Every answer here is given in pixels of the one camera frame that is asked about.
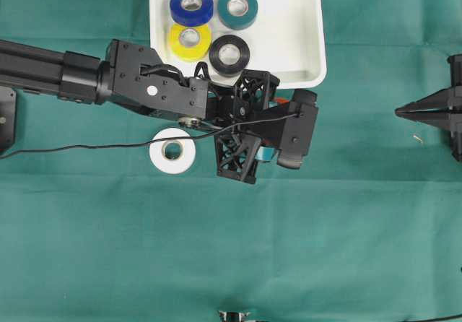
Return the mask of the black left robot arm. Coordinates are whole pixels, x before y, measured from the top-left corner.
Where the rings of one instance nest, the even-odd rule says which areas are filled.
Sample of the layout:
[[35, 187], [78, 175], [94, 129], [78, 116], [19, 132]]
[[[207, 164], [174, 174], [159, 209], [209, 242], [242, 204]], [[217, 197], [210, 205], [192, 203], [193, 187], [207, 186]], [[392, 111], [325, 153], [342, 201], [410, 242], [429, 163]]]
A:
[[205, 62], [187, 77], [162, 62], [156, 50], [122, 40], [109, 44], [104, 59], [4, 40], [1, 84], [80, 104], [113, 103], [210, 132], [218, 175], [252, 184], [263, 140], [248, 133], [248, 122], [269, 107], [279, 80], [267, 71], [246, 69], [227, 86], [212, 81]]

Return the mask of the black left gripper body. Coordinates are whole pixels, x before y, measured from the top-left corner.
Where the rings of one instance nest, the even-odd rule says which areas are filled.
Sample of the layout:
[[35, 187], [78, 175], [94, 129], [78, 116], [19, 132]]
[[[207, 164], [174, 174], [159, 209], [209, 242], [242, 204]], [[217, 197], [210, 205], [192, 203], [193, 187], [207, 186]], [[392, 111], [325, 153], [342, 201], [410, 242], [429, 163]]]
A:
[[178, 77], [178, 84], [181, 90], [189, 92], [194, 96], [194, 100], [187, 100], [190, 108], [199, 106], [199, 101], [205, 102], [205, 114], [181, 116], [178, 120], [180, 125], [197, 129], [199, 131], [218, 131], [228, 126], [233, 126], [221, 135], [230, 133], [253, 134], [247, 130], [251, 125], [251, 119], [267, 108], [270, 102], [253, 102], [240, 99], [234, 93], [234, 85], [227, 86], [213, 82], [212, 80], [201, 77]]

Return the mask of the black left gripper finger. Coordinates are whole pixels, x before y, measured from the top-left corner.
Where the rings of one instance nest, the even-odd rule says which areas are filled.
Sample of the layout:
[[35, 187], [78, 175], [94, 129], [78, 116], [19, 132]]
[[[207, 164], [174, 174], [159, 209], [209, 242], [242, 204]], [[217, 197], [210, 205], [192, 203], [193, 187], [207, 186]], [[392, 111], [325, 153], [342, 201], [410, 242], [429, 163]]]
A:
[[256, 183], [256, 154], [261, 147], [260, 138], [247, 134], [219, 135], [214, 137], [214, 146], [219, 177]]
[[234, 84], [234, 93], [242, 100], [270, 102], [274, 99], [280, 79], [268, 71], [244, 69]]

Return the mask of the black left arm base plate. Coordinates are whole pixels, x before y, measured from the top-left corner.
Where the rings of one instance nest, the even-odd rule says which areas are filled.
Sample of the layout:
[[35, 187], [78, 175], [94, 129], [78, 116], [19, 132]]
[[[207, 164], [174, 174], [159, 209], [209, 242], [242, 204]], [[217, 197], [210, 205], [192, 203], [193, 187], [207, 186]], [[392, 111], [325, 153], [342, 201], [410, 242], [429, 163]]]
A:
[[17, 93], [9, 87], [0, 90], [0, 150], [5, 153], [15, 142]]

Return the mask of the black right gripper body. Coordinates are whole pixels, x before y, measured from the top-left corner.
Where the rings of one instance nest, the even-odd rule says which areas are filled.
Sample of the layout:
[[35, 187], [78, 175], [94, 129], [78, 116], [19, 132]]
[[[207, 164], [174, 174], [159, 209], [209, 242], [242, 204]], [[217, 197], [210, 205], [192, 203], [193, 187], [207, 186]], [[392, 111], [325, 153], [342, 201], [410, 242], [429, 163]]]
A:
[[451, 126], [450, 131], [450, 148], [454, 158], [461, 161], [461, 54], [456, 54], [448, 57], [450, 64], [450, 83], [451, 87], [455, 88], [454, 95], [456, 103], [450, 109], [453, 113], [459, 115], [458, 124]]

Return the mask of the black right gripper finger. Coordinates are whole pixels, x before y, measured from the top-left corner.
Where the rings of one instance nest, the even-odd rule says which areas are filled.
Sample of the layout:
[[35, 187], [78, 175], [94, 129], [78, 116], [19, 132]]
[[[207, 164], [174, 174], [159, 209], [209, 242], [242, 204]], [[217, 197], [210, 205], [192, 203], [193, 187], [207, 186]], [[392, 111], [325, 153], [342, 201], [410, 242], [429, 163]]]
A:
[[454, 121], [451, 118], [452, 113], [440, 111], [424, 111], [424, 112], [401, 112], [396, 111], [395, 114], [406, 120], [424, 123], [434, 126], [445, 131], [455, 131]]
[[455, 94], [455, 87], [449, 87], [428, 95], [420, 100], [408, 103], [395, 109], [396, 113], [410, 113], [423, 110], [439, 110], [449, 108], [450, 99]]

